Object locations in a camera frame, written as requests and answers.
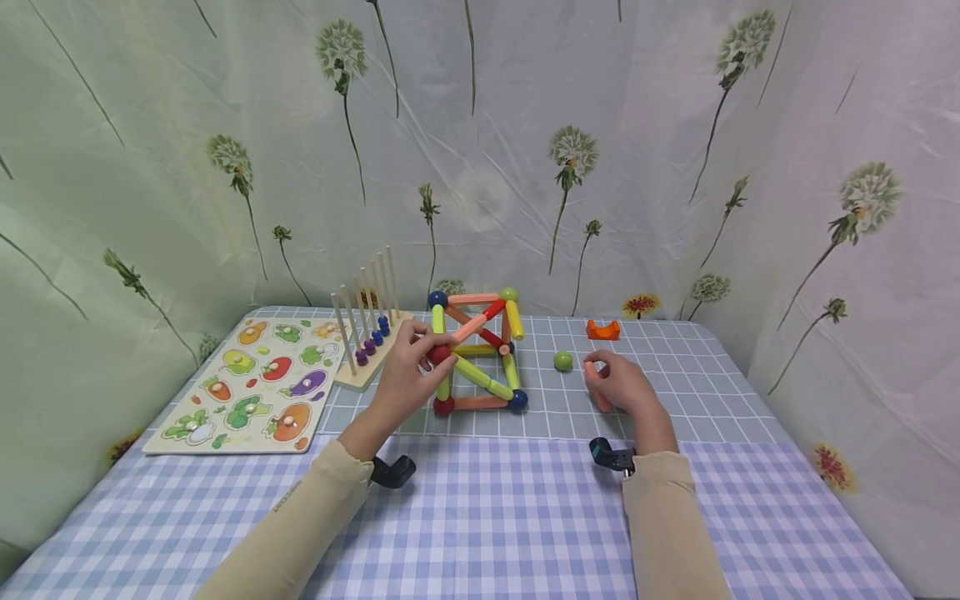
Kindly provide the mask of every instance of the beige long-sleeve shirt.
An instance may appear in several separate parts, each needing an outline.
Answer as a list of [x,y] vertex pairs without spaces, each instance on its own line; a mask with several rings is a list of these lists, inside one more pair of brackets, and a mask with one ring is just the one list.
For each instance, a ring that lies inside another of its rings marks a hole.
[[[623,495],[638,597],[729,598],[697,507],[689,462],[675,452],[658,452],[637,456],[634,464],[636,473],[624,482]],[[372,473],[372,463],[331,442],[196,598],[298,598],[326,549],[363,504]]]

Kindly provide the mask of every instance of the wrist strap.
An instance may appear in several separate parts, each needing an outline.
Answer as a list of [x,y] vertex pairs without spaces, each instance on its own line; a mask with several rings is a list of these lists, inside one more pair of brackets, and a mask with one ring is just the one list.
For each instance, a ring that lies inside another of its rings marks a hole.
[[593,462],[600,467],[625,471],[627,477],[634,474],[636,448],[613,450],[607,438],[593,438],[590,440],[590,454],[593,456]]
[[379,457],[374,456],[373,475],[370,479],[378,486],[399,490],[415,472],[417,472],[417,465],[406,454],[396,459],[392,465],[387,465]]

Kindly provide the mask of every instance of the hand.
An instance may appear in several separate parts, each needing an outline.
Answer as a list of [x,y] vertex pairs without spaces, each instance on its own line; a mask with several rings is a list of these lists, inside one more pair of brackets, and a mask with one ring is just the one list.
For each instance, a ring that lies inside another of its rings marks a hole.
[[584,362],[596,361],[602,361],[606,366],[599,372],[584,369],[587,389],[591,392],[605,396],[613,406],[626,411],[632,417],[637,416],[636,413],[642,412],[651,403],[660,403],[653,386],[637,363],[610,350],[591,352]]
[[450,377],[457,357],[450,355],[436,367],[426,360],[434,346],[456,345],[452,335],[434,333],[420,321],[408,320],[396,331],[396,342],[383,359],[383,372],[370,406],[340,435],[347,452],[361,461],[372,460],[398,427]]
[[631,416],[636,453],[643,456],[653,452],[680,452],[673,421],[640,366],[610,350],[591,352],[584,362],[596,361],[606,365],[599,372],[584,369],[587,389],[605,396]]

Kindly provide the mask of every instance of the curtain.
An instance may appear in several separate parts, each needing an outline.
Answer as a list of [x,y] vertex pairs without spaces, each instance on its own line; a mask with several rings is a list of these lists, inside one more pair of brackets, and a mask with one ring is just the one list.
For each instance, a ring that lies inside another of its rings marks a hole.
[[960,595],[949,0],[0,16],[7,570],[243,314],[390,244],[408,308],[706,325],[911,591]]

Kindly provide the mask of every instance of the blue bead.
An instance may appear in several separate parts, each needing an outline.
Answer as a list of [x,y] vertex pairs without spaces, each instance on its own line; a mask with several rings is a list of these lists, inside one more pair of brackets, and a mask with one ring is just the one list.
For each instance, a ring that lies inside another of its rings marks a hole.
[[439,304],[446,310],[448,302],[446,300],[446,294],[441,290],[434,290],[430,292],[430,295],[426,297],[426,305],[430,308],[433,308],[435,305]]
[[527,393],[523,390],[514,390],[514,399],[507,403],[507,406],[515,411],[521,411],[527,407]]

